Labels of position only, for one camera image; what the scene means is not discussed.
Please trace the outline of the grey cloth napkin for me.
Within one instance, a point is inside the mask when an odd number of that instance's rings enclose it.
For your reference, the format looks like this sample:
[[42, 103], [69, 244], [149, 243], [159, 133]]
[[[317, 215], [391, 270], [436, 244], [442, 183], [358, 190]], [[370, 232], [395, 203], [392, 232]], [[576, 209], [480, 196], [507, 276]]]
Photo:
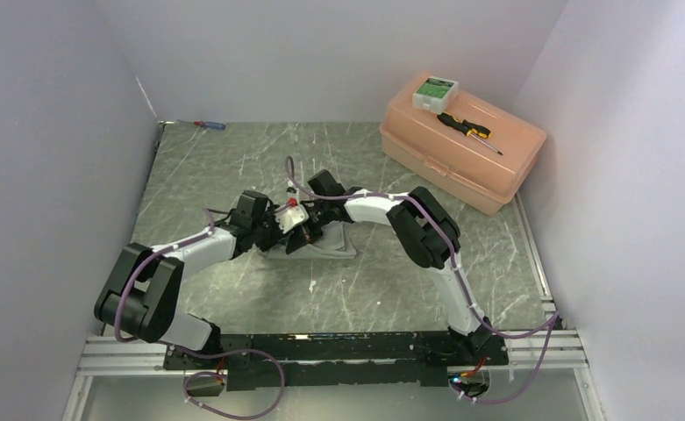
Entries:
[[295, 252], [287, 254], [282, 245], [277, 245], [259, 255], [269, 260], [353, 260], [357, 250], [349, 238], [346, 224], [335, 222], [323, 228], [321, 239]]

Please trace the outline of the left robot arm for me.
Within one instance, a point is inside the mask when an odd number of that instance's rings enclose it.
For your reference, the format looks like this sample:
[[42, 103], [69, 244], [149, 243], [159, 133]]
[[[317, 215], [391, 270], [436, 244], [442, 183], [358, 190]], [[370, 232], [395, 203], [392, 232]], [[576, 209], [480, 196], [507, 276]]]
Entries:
[[253, 248], [267, 251], [310, 218], [307, 207], [295, 198], [275, 204], [250, 190], [233, 209], [206, 214], [206, 227], [186, 238], [158, 246], [127, 245], [94, 305], [95, 318], [114, 327], [118, 340], [186, 348], [201, 368], [221, 359], [220, 329], [177, 309], [182, 282]]

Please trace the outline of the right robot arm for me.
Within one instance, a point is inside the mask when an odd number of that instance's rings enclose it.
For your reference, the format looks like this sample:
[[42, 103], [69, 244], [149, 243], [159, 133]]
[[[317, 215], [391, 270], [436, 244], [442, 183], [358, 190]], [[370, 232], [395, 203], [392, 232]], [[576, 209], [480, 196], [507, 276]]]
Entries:
[[316, 212], [313, 222], [390, 227], [405, 254], [432, 278], [446, 308], [457, 359], [474, 364], [486, 354], [492, 333], [462, 266], [460, 229], [428, 189], [417, 187], [393, 195], [345, 189], [327, 170], [312, 176], [308, 185]]

